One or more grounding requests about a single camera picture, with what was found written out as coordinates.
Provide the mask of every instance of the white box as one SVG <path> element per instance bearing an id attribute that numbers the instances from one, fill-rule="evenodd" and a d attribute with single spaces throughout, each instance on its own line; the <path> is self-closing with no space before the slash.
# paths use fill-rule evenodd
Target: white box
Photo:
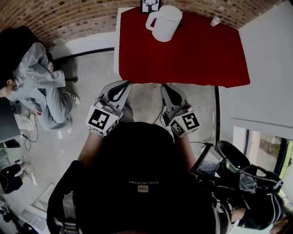
<path id="1" fill-rule="evenodd" d="M 87 115 L 86 125 L 100 134 L 107 136 L 118 124 L 119 117 L 101 108 L 91 105 Z"/>
<path id="2" fill-rule="evenodd" d="M 199 120 L 196 118 L 194 111 L 188 112 L 183 115 L 175 116 L 169 126 L 173 132 L 179 137 L 192 133 L 200 127 Z"/>

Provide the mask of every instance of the white wall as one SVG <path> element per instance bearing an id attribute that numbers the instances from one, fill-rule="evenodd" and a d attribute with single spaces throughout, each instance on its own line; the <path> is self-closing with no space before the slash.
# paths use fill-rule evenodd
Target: white wall
<path id="1" fill-rule="evenodd" d="M 231 138 L 235 125 L 293 139 L 293 6 L 284 2 L 239 33 L 251 84 L 219 89 L 221 136 Z"/>
<path id="2" fill-rule="evenodd" d="M 233 142 L 232 144 L 236 146 L 242 153 L 244 153 L 246 143 L 246 129 L 234 127 L 233 129 Z"/>
<path id="3" fill-rule="evenodd" d="M 105 32 L 75 39 L 50 49 L 54 59 L 97 49 L 111 48 L 116 42 L 115 32 Z"/>

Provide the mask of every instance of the table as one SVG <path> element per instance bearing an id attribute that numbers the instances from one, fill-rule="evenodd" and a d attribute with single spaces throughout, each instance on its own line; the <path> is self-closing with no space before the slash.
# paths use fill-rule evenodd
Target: table
<path id="1" fill-rule="evenodd" d="M 189 83 L 234 87 L 250 83 L 239 32 L 184 13 L 172 40 L 157 41 L 140 8 L 119 9 L 115 72 L 132 83 Z"/>

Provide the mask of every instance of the framed picture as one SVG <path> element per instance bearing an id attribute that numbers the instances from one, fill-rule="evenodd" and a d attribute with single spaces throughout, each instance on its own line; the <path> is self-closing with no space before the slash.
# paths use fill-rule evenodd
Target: framed picture
<path id="1" fill-rule="evenodd" d="M 141 0 L 141 12 L 151 13 L 158 11 L 161 7 L 162 0 Z"/>

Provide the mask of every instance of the small white cup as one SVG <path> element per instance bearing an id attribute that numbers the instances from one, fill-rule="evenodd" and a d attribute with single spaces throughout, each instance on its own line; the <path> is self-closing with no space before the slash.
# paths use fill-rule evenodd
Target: small white cup
<path id="1" fill-rule="evenodd" d="M 214 17 L 213 20 L 211 21 L 211 25 L 214 27 L 216 25 L 218 25 L 219 23 L 221 23 L 221 20 L 218 17 Z"/>

